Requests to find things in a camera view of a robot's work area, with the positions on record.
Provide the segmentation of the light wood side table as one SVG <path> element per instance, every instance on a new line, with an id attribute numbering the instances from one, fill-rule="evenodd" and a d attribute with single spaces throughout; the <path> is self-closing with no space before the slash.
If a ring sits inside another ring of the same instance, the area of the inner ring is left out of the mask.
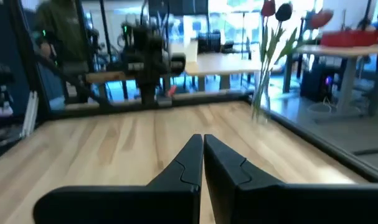
<path id="1" fill-rule="evenodd" d="M 236 56 L 211 53 L 197 56 L 195 62 L 187 62 L 185 72 L 188 76 L 198 78 L 198 90 L 205 91 L 206 76 L 220 76 L 220 90 L 230 89 L 230 76 L 239 73 L 260 73 L 259 60 L 244 60 Z"/>

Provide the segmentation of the red plastic bin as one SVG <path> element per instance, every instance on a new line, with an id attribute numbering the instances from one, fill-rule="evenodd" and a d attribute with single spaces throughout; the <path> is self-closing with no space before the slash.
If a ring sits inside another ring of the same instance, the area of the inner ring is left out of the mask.
<path id="1" fill-rule="evenodd" d="M 326 47 L 367 47 L 378 43 L 378 30 L 326 32 L 320 44 Z"/>

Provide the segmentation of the black computer tower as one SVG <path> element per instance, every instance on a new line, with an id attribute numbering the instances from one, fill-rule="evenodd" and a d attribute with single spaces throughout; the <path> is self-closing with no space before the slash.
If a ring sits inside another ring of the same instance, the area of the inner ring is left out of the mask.
<path id="1" fill-rule="evenodd" d="M 300 96 L 313 102 L 331 100 L 334 69 L 323 63 L 314 63 L 310 71 L 304 71 Z"/>

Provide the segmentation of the clear glass vase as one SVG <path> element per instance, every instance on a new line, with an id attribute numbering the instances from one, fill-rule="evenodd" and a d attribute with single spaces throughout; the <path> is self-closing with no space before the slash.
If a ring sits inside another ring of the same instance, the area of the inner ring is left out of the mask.
<path id="1" fill-rule="evenodd" d="M 270 71 L 259 76 L 259 84 L 252 95 L 252 119 L 257 123 L 266 123 L 270 117 Z"/>

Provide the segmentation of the dark red artificial tulip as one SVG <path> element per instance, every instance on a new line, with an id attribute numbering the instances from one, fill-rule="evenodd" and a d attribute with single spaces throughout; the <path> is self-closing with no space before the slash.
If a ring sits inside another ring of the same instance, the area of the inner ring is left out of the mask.
<path id="1" fill-rule="evenodd" d="M 291 74 L 294 63 L 294 54 L 296 50 L 304 45 L 317 45 L 320 41 L 320 37 L 313 39 L 303 39 L 303 32 L 306 30 L 315 30 L 325 26 L 333 17 L 332 10 L 325 9 L 315 13 L 314 11 L 307 12 L 307 15 L 301 19 L 303 23 L 300 27 L 300 34 L 298 39 L 296 38 L 297 28 L 294 29 L 288 40 L 285 42 L 283 48 L 278 54 L 277 60 L 282 57 L 286 57 L 285 74 L 283 77 L 283 93 L 290 92 Z"/>
<path id="2" fill-rule="evenodd" d="M 258 88 L 259 93 L 262 93 L 264 89 L 263 79 L 265 78 L 266 65 L 267 65 L 267 45 L 268 45 L 268 19 L 275 14 L 275 0 L 264 0 L 261 16 L 262 16 L 262 42 L 260 43 L 260 61 L 261 61 L 261 73 L 260 73 L 260 86 Z"/>

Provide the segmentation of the black artificial tulip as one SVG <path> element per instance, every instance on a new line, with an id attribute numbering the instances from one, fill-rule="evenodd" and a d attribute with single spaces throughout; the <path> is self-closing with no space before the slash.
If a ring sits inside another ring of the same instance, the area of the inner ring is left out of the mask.
<path id="1" fill-rule="evenodd" d="M 289 20 L 293 13 L 293 7 L 290 3 L 286 2 L 282 4 L 278 10 L 275 11 L 275 19 L 278 21 L 277 28 L 271 28 L 271 34 L 270 39 L 268 40 L 267 45 L 267 65 L 266 65 L 266 71 L 271 71 L 272 64 L 277 61 L 278 54 L 276 53 L 276 48 L 278 43 L 280 42 L 280 39 L 282 35 L 284 34 L 285 30 L 282 28 L 283 22 Z"/>

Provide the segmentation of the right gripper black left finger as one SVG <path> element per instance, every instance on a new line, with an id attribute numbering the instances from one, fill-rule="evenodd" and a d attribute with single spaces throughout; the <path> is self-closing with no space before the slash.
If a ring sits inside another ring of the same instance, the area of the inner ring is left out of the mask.
<path id="1" fill-rule="evenodd" d="M 35 203 L 35 224 L 199 224 L 203 139 L 193 135 L 147 185 L 65 186 Z"/>

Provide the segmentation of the black slatted crate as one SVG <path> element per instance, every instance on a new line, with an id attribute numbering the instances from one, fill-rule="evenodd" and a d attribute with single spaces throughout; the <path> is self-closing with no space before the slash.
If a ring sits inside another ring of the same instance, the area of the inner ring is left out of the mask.
<path id="1" fill-rule="evenodd" d="M 219 53 L 221 51 L 221 34 L 219 30 L 199 33 L 197 36 L 197 53 Z"/>

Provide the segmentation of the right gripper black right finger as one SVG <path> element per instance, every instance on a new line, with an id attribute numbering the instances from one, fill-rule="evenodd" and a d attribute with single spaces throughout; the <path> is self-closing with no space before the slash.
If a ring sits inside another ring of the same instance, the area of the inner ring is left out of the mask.
<path id="1" fill-rule="evenodd" d="M 211 134 L 204 163 L 216 224 L 378 224 L 378 184 L 288 184 Z"/>

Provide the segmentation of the light wood desk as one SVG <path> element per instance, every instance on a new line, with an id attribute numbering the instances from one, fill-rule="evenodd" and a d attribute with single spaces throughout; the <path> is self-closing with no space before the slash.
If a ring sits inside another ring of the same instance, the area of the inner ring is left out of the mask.
<path id="1" fill-rule="evenodd" d="M 350 109 L 350 101 L 352 89 L 354 87 L 354 79 L 356 76 L 356 62 L 359 57 L 370 54 L 378 55 L 378 45 L 368 47 L 326 47 L 322 45 L 303 45 L 298 47 L 296 53 L 313 54 L 341 57 L 347 59 L 347 65 L 341 85 L 341 95 L 337 104 L 337 113 L 344 115 Z M 374 116 L 378 109 L 378 72 L 374 81 L 374 88 L 370 95 L 370 103 L 367 109 L 367 115 Z"/>

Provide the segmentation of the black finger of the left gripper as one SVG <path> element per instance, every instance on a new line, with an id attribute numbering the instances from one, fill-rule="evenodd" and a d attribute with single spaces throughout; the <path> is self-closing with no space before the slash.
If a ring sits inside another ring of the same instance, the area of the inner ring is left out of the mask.
<path id="1" fill-rule="evenodd" d="M 154 75 L 155 69 L 151 62 L 129 62 L 128 75 Z"/>
<path id="2" fill-rule="evenodd" d="M 161 56 L 156 59 L 156 70 L 161 75 L 180 75 L 186 67 L 186 56 L 184 54 L 172 54 Z"/>

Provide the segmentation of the wooden bench top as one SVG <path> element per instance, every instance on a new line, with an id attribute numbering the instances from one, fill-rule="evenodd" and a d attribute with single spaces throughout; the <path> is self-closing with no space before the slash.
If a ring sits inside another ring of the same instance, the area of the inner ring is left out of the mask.
<path id="1" fill-rule="evenodd" d="M 106 83 L 132 80 L 134 77 L 129 77 L 124 72 L 96 72 L 87 73 L 85 79 L 88 83 Z"/>

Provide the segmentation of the white plastic strips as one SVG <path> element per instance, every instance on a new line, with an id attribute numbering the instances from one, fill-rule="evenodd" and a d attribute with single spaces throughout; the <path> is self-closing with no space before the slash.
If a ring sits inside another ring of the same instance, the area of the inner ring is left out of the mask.
<path id="1" fill-rule="evenodd" d="M 29 94 L 29 101 L 28 101 L 26 113 L 24 116 L 22 130 L 20 133 L 21 138 L 27 138 L 33 133 L 36 118 L 37 118 L 38 105 L 39 105 L 38 94 L 36 91 L 31 91 Z"/>

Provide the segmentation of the person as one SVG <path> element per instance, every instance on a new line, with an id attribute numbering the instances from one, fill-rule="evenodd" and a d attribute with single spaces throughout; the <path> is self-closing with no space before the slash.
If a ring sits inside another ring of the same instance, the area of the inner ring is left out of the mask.
<path id="1" fill-rule="evenodd" d="M 74 0 L 46 0 L 35 13 L 32 36 L 43 57 L 56 63 L 65 75 L 90 88 L 83 74 L 88 71 L 86 42 L 81 33 Z"/>

